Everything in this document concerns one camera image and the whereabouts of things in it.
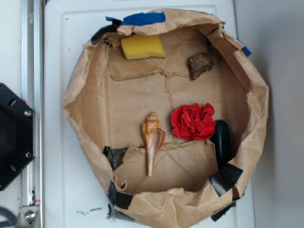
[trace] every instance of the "conch shell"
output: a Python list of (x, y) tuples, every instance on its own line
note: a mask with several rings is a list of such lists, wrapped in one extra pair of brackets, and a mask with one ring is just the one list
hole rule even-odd
[(149, 177), (152, 176), (156, 153), (165, 140), (166, 133), (161, 130), (161, 122), (156, 113), (151, 113), (142, 125), (142, 136), (146, 142), (147, 168)]

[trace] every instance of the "rock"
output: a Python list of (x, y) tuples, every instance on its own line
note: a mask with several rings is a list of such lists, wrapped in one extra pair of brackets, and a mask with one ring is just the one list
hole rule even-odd
[(195, 80), (207, 70), (213, 68), (213, 61), (210, 53), (201, 53), (191, 56), (188, 59), (188, 66), (190, 68), (190, 77)]

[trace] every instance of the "red flower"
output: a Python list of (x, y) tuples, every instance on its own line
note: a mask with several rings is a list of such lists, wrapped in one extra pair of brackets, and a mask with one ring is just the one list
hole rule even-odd
[(207, 103), (201, 108), (197, 103), (182, 105), (171, 114), (172, 133), (185, 140), (205, 140), (215, 132), (214, 108)]

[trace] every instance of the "yellow sponge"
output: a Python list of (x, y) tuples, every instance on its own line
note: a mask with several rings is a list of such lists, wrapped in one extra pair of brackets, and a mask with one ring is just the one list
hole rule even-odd
[(158, 35), (132, 35), (121, 39), (123, 54), (126, 59), (140, 59), (149, 57), (166, 58)]

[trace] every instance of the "cardboard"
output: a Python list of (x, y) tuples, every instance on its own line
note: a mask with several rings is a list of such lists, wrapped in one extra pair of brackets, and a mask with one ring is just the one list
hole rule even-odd
[[(166, 21), (120, 26), (106, 34), (111, 46), (87, 42), (72, 74), (63, 112), (76, 131), (96, 178), (108, 193), (133, 194), (127, 209), (115, 210), (155, 228), (187, 228), (243, 196), (260, 159), (268, 118), (268, 86), (243, 53), (244, 47), (213, 15), (158, 9)], [(159, 34), (167, 58), (126, 60), (120, 38), (132, 33)], [(207, 46), (207, 39), (212, 44)], [(187, 60), (210, 52), (213, 69), (191, 80)], [(186, 142), (171, 131), (171, 113), (180, 105), (210, 103), (214, 119), (229, 125), (229, 162), (242, 170), (237, 183), (219, 196), (208, 176), (218, 171), (210, 141)], [(151, 178), (146, 171), (141, 125), (156, 112), (166, 132)], [(128, 148), (114, 171), (105, 146)]]

